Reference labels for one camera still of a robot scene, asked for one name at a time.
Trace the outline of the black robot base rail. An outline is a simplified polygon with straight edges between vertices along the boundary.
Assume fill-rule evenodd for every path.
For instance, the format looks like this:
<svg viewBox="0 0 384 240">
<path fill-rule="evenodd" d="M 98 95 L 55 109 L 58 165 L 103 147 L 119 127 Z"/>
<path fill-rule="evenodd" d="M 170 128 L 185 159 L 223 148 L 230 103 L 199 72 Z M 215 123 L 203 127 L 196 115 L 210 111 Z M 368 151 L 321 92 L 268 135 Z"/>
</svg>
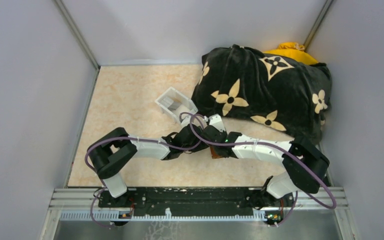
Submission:
<svg viewBox="0 0 384 240">
<path fill-rule="evenodd" d="M 119 197 L 104 190 L 100 208 L 127 208 L 135 217 L 156 217 L 170 210 L 174 217 L 250 217 L 254 211 L 290 207 L 291 193 L 277 199 L 264 187 L 130 187 Z"/>
</svg>

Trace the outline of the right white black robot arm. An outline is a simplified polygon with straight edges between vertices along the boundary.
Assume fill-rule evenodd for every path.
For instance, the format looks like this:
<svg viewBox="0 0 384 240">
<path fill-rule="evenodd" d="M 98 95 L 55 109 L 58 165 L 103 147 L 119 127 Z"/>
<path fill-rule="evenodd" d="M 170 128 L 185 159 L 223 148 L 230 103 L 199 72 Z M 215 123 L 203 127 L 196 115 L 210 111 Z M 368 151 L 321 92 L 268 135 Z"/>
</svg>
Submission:
<svg viewBox="0 0 384 240">
<path fill-rule="evenodd" d="M 303 136 L 290 141 L 270 141 L 240 132 L 220 131 L 211 125 L 199 136 L 223 158 L 253 159 L 284 168 L 284 172 L 270 177 L 264 184 L 261 199 L 267 206 L 275 206 L 282 197 L 295 191 L 318 193 L 330 165 L 327 157 Z"/>
</svg>

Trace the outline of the brown leather card holder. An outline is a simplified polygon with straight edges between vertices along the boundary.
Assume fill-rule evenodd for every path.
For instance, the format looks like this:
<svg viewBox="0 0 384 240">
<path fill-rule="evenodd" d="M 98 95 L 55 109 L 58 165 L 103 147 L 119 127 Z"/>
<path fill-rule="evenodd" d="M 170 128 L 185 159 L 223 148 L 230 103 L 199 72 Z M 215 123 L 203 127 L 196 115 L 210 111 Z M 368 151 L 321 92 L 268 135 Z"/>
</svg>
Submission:
<svg viewBox="0 0 384 240">
<path fill-rule="evenodd" d="M 224 158 L 223 150 L 218 148 L 218 147 L 216 147 L 216 146 L 211 146 L 210 147 L 210 153 L 211 153 L 211 158 L 212 159 Z"/>
</svg>

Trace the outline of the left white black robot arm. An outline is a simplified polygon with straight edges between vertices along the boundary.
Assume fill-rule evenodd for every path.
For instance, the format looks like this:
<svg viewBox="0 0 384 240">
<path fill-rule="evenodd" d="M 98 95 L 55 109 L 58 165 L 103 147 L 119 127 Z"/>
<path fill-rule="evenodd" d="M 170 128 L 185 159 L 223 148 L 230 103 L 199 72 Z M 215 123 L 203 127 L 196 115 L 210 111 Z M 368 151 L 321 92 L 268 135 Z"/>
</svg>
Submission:
<svg viewBox="0 0 384 240">
<path fill-rule="evenodd" d="M 118 207 L 129 203 L 130 193 L 120 171 L 133 158 L 173 160 L 183 153 L 195 153 L 209 146 L 199 140 L 190 127 L 160 138 L 129 135 L 117 127 L 87 149 L 85 162 L 97 174 L 110 193 L 110 200 Z"/>
</svg>

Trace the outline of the white translucent plastic card box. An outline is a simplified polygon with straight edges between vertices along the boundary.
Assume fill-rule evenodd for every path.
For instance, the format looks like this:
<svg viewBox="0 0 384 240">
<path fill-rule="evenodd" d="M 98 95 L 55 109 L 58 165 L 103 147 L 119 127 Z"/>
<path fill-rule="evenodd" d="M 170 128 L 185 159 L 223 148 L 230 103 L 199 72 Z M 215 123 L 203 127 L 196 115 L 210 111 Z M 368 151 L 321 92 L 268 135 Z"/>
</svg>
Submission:
<svg viewBox="0 0 384 240">
<path fill-rule="evenodd" d="M 154 102 L 160 107 L 163 114 L 181 126 L 186 124 L 186 122 L 183 123 L 184 118 L 188 118 L 185 113 L 196 114 L 198 112 L 194 102 L 174 87 L 169 87 Z"/>
</svg>

